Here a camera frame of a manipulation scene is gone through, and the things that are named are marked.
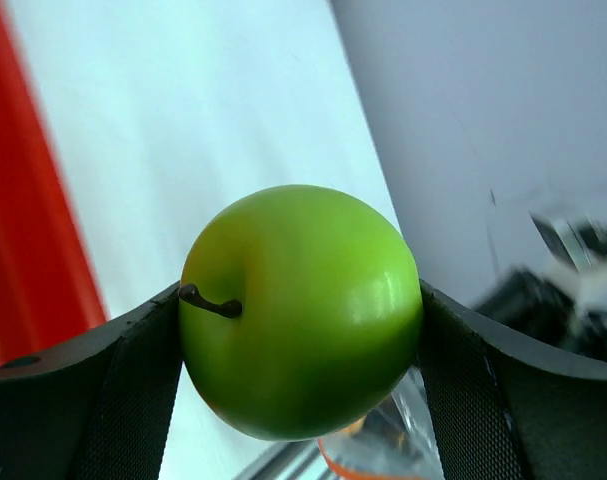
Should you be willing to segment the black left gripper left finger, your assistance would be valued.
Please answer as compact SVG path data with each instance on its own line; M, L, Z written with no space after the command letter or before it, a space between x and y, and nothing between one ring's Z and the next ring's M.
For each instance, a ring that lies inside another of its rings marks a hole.
M0 368L0 479L156 479L182 365L170 286Z

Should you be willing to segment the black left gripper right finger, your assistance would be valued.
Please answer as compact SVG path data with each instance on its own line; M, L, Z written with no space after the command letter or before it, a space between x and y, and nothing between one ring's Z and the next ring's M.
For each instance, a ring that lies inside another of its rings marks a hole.
M447 479L607 479L607 363L421 284L418 362Z

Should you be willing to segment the red plastic tray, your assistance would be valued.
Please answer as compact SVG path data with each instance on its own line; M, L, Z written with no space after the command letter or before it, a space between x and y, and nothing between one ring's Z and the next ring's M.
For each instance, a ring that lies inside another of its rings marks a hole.
M105 321L0 4L0 366Z

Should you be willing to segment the green apple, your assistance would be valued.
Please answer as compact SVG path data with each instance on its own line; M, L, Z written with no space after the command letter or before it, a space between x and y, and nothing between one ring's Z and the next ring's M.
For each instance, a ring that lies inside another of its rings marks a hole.
M398 230L347 193L268 188L218 213L178 289L189 377L262 440L302 440L376 407L414 361L423 302Z

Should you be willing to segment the clear zip top bag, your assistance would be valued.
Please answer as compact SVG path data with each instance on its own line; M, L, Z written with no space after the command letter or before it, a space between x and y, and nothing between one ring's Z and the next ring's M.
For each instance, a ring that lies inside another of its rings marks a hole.
M415 367L376 408L317 443L341 479L444 477L423 377Z

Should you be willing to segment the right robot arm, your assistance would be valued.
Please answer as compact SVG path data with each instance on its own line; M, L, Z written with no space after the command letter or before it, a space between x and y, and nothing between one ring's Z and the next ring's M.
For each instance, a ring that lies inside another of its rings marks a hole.
M472 308L547 345L607 363L607 223L587 215L532 212L551 255L542 273L511 270Z

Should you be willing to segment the aluminium front rail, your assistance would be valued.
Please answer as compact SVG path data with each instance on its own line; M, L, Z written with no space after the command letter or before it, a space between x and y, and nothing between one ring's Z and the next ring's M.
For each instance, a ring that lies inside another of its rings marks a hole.
M332 479L315 441L273 445L245 467L235 479Z

